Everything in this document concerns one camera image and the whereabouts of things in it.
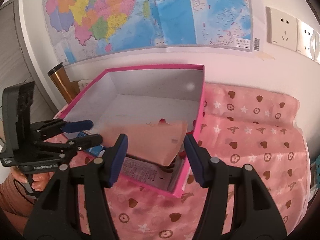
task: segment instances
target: door frame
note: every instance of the door frame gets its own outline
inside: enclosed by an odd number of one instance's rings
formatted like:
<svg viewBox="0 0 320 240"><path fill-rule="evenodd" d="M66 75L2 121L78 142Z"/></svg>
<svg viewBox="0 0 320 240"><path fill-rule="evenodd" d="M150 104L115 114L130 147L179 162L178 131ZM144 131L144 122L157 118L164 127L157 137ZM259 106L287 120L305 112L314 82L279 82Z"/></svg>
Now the door frame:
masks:
<svg viewBox="0 0 320 240"><path fill-rule="evenodd" d="M44 101L48 104L49 108L53 111L54 114L58 113L58 109L55 106L55 104L52 102L51 98L49 97L47 91L45 90L44 86L42 85L42 82L40 81L38 74L33 66L33 63L31 61L24 37L23 37L23 32L21 28L21 22L20 22L20 14L19 14L19 0L9 0L3 5L0 6L0 10L7 6L8 4L13 3L13 14L14 14L14 23L15 23L15 29L16 29L16 34L18 37L18 42L21 48L21 52L24 58L24 61L27 65L27 68L31 74L31 77L36 83L36 86L38 90L40 91L40 94L43 96Z"/></svg>

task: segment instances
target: black tumbler lid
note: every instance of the black tumbler lid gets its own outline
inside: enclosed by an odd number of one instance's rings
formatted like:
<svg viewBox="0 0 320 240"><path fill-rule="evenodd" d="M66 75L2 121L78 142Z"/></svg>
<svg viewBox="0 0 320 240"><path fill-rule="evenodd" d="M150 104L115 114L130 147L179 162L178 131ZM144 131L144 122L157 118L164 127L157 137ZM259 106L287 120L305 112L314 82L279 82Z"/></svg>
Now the black tumbler lid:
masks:
<svg viewBox="0 0 320 240"><path fill-rule="evenodd" d="M60 68L63 67L63 62L60 64L56 65L52 70L48 72L48 76L51 76L53 73L57 72Z"/></svg>

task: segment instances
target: black cable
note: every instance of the black cable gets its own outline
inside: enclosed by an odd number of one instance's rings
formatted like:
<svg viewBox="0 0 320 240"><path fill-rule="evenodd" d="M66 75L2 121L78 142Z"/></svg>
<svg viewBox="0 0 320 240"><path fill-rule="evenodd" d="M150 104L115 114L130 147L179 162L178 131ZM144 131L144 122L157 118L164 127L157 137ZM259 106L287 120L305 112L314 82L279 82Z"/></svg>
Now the black cable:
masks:
<svg viewBox="0 0 320 240"><path fill-rule="evenodd" d="M20 185L22 188L24 188L24 187L23 187L23 185L20 183L20 181L18 181L18 180L16 180L16 179L13 180L13 184L14 184L14 186L16 187L17 191L20 193L20 195L21 195L26 201L28 201L29 203L31 203L32 205L34 205L34 203L32 203L30 200L28 200L28 199L20 192L20 190L18 189L18 187L17 187L17 185L16 185L16 182L18 182L19 185Z"/></svg>

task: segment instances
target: blue package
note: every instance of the blue package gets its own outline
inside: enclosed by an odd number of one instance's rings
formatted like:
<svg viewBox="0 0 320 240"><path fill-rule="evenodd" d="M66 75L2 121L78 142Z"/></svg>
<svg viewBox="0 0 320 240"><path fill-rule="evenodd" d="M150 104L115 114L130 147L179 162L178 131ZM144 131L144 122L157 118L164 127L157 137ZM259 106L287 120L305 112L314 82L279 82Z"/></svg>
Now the blue package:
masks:
<svg viewBox="0 0 320 240"><path fill-rule="evenodd" d="M87 133L85 132L80 132L77 136L77 138L79 137L85 137L88 136ZM84 150L85 152L88 152L89 154L95 156L95 157L101 157L104 154L104 150L105 148L102 145L98 145L95 147L91 147L89 149Z"/></svg>

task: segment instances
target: gold tumbler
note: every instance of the gold tumbler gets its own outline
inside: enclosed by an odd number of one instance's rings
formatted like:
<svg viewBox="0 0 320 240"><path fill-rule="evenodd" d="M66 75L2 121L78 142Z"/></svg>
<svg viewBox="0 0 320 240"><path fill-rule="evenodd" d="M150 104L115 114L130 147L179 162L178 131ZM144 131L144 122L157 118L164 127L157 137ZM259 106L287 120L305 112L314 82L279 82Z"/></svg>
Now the gold tumbler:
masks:
<svg viewBox="0 0 320 240"><path fill-rule="evenodd" d="M48 72L48 75L62 94L63 98L69 104L77 96L77 93L67 76L66 70L63 66L63 62L61 62L59 65L56 65L52 70L50 70Z"/></svg>

